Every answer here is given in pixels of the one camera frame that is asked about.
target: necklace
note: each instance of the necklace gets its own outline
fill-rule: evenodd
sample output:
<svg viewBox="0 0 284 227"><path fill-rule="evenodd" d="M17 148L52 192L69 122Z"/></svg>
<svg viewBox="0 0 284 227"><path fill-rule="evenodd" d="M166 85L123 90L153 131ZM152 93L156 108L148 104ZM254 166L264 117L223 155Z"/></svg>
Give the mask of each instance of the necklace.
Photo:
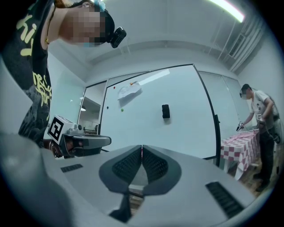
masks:
<svg viewBox="0 0 284 227"><path fill-rule="evenodd" d="M49 40L48 40L49 26L50 26L50 22L51 22L51 20L52 20L52 18L53 18L53 16L54 16L55 9L56 9L56 7L54 7L54 10L53 10L52 15L51 15L51 17L50 17L50 19L49 19L49 22L48 22L47 34L46 34L46 39L45 39L45 43L46 43L47 45L49 45Z"/></svg>

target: person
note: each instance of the person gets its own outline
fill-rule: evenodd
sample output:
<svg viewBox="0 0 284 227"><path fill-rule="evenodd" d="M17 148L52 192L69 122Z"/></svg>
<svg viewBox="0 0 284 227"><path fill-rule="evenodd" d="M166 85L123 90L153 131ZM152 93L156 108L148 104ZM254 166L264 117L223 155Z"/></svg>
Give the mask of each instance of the person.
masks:
<svg viewBox="0 0 284 227"><path fill-rule="evenodd" d="M273 149L274 149L274 120L272 108L274 102L271 98L261 90L253 91L249 84L244 84L241 89L243 99L251 99L249 106L250 115L244 121L244 125L248 124L255 114L260 119L258 121L260 134L260 158L262 168L260 173L253 176L254 179L261 179L261 185L256 189L257 192L263 191L270 183L270 176L273 168Z"/></svg>
<svg viewBox="0 0 284 227"><path fill-rule="evenodd" d="M1 52L1 58L17 85L32 100L19 135L33 140L39 147L59 148L44 140L52 86L47 69L48 45L57 39L70 44L100 45L114 32L114 21L98 0L80 2L37 0L29 6ZM72 142L67 144L72 150Z"/></svg>

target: black pants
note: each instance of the black pants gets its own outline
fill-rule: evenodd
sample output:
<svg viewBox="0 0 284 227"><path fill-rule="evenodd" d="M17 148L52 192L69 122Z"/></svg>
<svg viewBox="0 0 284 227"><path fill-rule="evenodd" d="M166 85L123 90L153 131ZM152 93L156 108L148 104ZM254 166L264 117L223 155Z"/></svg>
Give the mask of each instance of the black pants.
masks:
<svg viewBox="0 0 284 227"><path fill-rule="evenodd" d="M273 168L274 128L260 134L260 158L262 162L261 176L268 181Z"/></svg>

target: black eraser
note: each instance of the black eraser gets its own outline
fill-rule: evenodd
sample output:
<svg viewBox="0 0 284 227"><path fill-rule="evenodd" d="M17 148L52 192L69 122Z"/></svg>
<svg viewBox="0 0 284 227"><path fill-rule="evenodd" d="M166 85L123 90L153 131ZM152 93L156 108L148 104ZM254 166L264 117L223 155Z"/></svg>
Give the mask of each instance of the black eraser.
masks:
<svg viewBox="0 0 284 227"><path fill-rule="evenodd" d="M163 118L170 118L170 108L169 105L162 105L162 111L163 111Z"/></svg>

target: table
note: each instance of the table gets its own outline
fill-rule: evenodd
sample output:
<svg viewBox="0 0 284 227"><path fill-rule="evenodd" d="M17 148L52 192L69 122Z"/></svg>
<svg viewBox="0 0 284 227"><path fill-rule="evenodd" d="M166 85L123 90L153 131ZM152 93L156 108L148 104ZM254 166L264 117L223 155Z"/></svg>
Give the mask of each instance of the table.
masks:
<svg viewBox="0 0 284 227"><path fill-rule="evenodd" d="M260 154L259 133L247 138L238 138L232 142L221 141L221 158L225 159L224 172L228 172L231 161L237 161L235 179L239 180L249 165Z"/></svg>

